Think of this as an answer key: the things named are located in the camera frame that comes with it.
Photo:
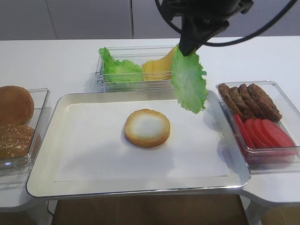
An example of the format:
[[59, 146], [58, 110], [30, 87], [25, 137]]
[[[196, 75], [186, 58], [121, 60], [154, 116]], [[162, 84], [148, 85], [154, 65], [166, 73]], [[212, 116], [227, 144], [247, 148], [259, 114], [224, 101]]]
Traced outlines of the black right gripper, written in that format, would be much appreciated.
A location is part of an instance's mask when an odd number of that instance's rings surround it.
[[181, 18], [179, 49], [189, 55], [225, 31], [231, 17], [246, 14], [253, 4], [252, 0], [162, 0], [160, 13], [168, 22]]

